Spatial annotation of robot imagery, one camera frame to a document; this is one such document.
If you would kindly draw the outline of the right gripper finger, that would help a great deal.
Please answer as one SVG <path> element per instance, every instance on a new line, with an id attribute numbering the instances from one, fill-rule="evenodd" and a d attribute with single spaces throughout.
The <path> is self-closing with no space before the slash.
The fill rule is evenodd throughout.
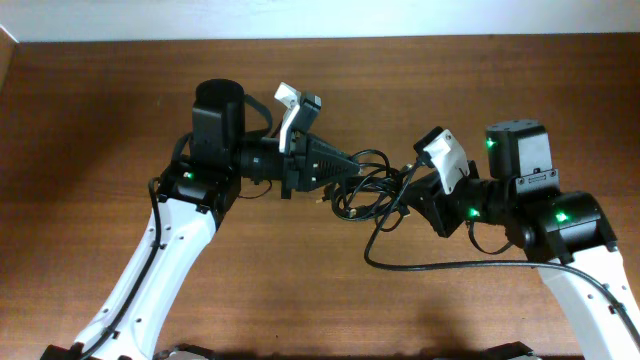
<path id="1" fill-rule="evenodd" d="M 399 213 L 402 217 L 409 216 L 412 211 L 423 214 L 423 191 L 417 185 L 409 185 L 399 201 Z"/>
<path id="2" fill-rule="evenodd" d="M 442 191 L 442 183 L 438 172 L 431 172 L 413 181 L 406 189 L 406 196 L 435 196 Z"/>

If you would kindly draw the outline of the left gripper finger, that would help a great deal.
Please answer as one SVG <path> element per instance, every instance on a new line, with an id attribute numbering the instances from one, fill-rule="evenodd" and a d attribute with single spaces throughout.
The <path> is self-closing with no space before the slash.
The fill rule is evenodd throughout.
<path id="1" fill-rule="evenodd" d="M 312 164 L 304 175 L 304 190 L 313 191 L 331 183 L 341 182 L 359 172 L 359 166 Z"/>
<path id="2" fill-rule="evenodd" d="M 357 173 L 359 165 L 350 156 L 315 135 L 307 137 L 307 165 L 314 173 Z"/>

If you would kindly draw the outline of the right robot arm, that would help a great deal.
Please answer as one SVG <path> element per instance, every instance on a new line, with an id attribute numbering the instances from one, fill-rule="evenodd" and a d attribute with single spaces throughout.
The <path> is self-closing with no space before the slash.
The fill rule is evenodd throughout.
<path id="1" fill-rule="evenodd" d="M 597 200 L 564 192 L 545 127 L 514 120 L 485 130 L 490 176 L 448 130 L 437 128 L 414 148 L 432 173 L 407 187 L 402 203 L 441 237 L 462 223 L 501 226 L 556 298 L 587 359 L 636 359 L 639 308 L 617 237 Z"/>

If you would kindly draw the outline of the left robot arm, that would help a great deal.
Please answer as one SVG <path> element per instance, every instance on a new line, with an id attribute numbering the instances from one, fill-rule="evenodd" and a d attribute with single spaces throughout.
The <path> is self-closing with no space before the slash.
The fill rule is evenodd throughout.
<path id="1" fill-rule="evenodd" d="M 138 247 L 95 317 L 69 348 L 50 345 L 45 359 L 150 359 L 191 267 L 240 196 L 241 182 L 278 181 L 281 196 L 311 192 L 359 173 L 348 154 L 311 134 L 322 101 L 281 84 L 286 107 L 273 126 L 246 131 L 245 109 L 267 123 L 268 108 L 232 80 L 199 84 L 192 130 L 176 142 L 168 167 L 148 183 L 152 212 Z"/>

